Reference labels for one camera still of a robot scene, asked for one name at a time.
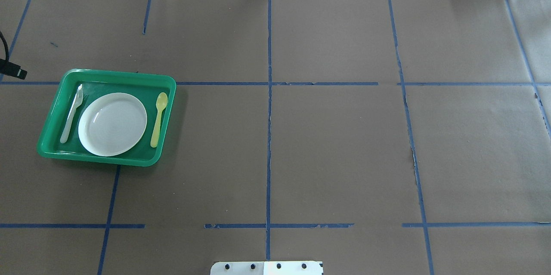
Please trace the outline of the green plastic tray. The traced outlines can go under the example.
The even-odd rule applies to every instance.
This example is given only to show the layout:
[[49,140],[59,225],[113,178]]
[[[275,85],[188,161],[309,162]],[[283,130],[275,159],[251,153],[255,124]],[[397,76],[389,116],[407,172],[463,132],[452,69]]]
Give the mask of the green plastic tray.
[[[81,83],[84,85],[84,101],[77,108],[67,143],[61,144],[59,138],[63,132],[75,92]],[[161,92],[167,93],[168,105],[163,112],[158,146],[152,148],[150,138],[157,115],[155,104]],[[148,122],[142,139],[126,153],[114,157],[99,157],[91,154],[81,145],[77,135],[77,127],[85,108],[97,98],[111,93],[131,94],[139,99],[146,109]],[[60,80],[36,150],[42,157],[46,158],[150,167],[159,160],[163,152],[164,139],[167,134],[175,94],[176,82],[173,77],[167,75],[71,69]]]

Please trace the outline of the white round plate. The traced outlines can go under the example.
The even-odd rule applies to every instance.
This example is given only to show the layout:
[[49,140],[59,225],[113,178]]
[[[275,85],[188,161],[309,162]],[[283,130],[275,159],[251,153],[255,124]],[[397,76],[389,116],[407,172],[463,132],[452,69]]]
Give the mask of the white round plate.
[[134,147],[145,133],[148,116],[142,102],[126,93],[97,98],[80,116],[81,145],[99,157],[114,157]]

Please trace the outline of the yellow plastic spoon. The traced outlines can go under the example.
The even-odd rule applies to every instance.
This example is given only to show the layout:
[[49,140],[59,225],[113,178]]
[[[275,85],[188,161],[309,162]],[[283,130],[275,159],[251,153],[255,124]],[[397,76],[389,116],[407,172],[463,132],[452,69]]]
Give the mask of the yellow plastic spoon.
[[163,112],[167,108],[168,105],[168,96],[167,93],[161,92],[156,101],[156,108],[157,108],[157,115],[155,117],[153,132],[150,138],[150,146],[152,148],[156,148],[159,144],[160,139],[160,130],[161,130],[161,124],[163,120]]

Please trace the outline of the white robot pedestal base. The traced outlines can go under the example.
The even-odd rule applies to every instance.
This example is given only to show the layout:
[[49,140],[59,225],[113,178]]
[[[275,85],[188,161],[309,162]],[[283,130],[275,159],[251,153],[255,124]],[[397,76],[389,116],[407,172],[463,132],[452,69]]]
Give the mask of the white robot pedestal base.
[[211,275],[323,275],[321,261],[239,261],[217,262]]

